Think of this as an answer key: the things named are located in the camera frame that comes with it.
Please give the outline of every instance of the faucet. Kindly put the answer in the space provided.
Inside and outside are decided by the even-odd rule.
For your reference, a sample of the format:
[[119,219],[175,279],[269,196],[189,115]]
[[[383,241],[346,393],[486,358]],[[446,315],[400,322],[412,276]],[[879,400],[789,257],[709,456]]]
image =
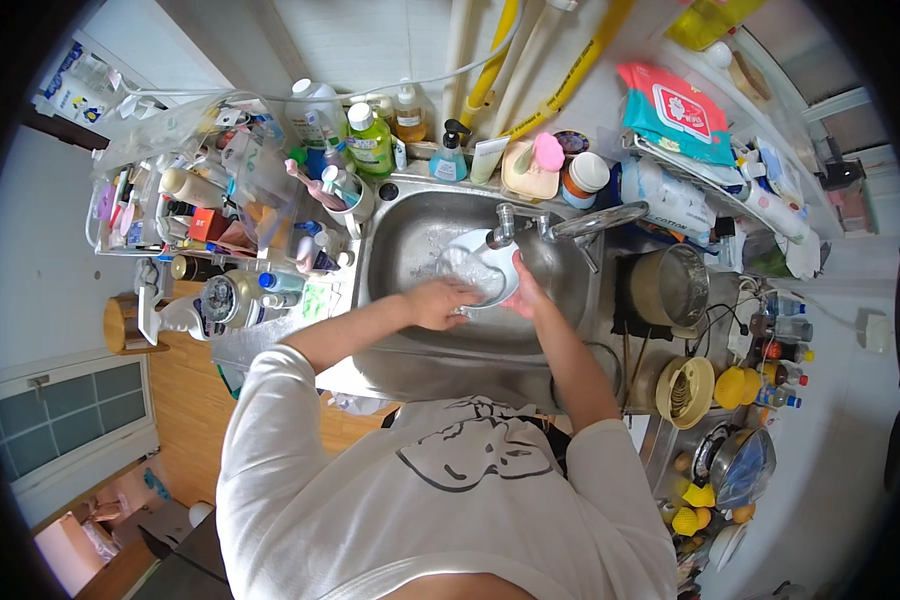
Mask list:
[[[591,212],[569,221],[551,224],[551,214],[547,210],[500,202],[497,204],[500,226],[486,234],[486,246],[492,250],[500,250],[514,243],[516,235],[514,217],[521,216],[528,217],[536,223],[536,230],[544,242],[553,244],[559,240],[572,239],[576,246],[586,254],[587,246],[593,241],[594,234],[633,223],[646,217],[648,213],[650,213],[650,205],[645,201],[636,201]],[[591,265],[592,269],[592,261],[588,260],[587,263]]]

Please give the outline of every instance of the forearm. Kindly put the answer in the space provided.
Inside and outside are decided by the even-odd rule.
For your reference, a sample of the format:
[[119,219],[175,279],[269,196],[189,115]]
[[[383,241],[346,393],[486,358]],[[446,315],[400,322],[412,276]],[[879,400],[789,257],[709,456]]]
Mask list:
[[620,419],[611,380],[560,309],[549,300],[541,302],[532,320],[574,431],[604,419]]
[[280,343],[303,354],[313,372],[319,374],[388,335],[408,328],[412,324],[410,315],[405,296],[388,295],[362,308],[314,323]]

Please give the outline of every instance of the black pants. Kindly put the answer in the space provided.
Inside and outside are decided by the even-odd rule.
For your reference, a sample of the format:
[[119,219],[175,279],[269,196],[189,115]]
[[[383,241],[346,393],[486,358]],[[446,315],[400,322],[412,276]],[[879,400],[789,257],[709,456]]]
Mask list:
[[[380,428],[390,429],[394,424],[394,419],[396,419],[396,414],[399,410],[400,409],[397,408],[392,413],[384,416],[384,422],[380,424]],[[544,426],[543,420],[536,416],[521,415],[516,416],[516,419],[529,424],[534,424],[543,432],[543,435],[547,436],[547,442],[550,443],[550,450],[553,453],[553,458],[556,459],[556,463],[563,469],[563,477],[565,478],[567,476],[567,448],[570,446],[570,436],[552,424],[548,423],[547,426]]]

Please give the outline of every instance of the red box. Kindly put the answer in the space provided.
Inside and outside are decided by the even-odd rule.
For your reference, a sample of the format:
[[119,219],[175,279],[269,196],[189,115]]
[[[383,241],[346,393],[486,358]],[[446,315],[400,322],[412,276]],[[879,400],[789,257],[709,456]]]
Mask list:
[[229,223],[224,215],[211,208],[198,208],[193,211],[193,218],[187,235],[201,242],[214,242],[227,231]]

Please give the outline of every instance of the wooden floor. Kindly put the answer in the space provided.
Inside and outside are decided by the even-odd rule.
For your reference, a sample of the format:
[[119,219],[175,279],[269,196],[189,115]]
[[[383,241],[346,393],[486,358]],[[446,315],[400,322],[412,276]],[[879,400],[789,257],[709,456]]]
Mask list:
[[[200,292],[202,283],[174,283],[175,298]],[[150,390],[160,437],[160,456],[172,496],[186,506],[203,501],[216,505],[224,433],[236,401],[230,397],[217,366],[210,362],[210,342],[188,333],[160,332],[167,352],[149,354]],[[329,454],[347,449],[378,429],[382,414],[354,416],[339,408],[320,408],[320,438]],[[383,413],[394,410],[387,406]]]

